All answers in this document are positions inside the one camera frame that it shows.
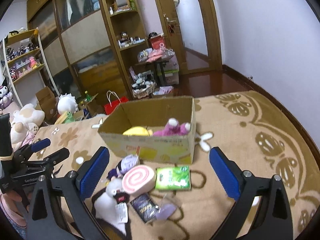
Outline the person left hand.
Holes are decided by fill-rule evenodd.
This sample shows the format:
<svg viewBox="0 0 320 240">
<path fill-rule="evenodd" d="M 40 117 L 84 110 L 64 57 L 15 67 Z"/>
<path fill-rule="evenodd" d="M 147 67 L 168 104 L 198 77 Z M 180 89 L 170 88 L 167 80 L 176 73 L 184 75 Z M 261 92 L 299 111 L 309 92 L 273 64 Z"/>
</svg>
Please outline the person left hand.
<svg viewBox="0 0 320 240">
<path fill-rule="evenodd" d="M 17 192 L 1 192 L 1 209 L 4 211 L 6 217 L 10 222 L 13 222 L 14 226 L 26 228 L 27 221 L 18 209 L 17 203 L 22 203 L 22 197 Z"/>
</svg>

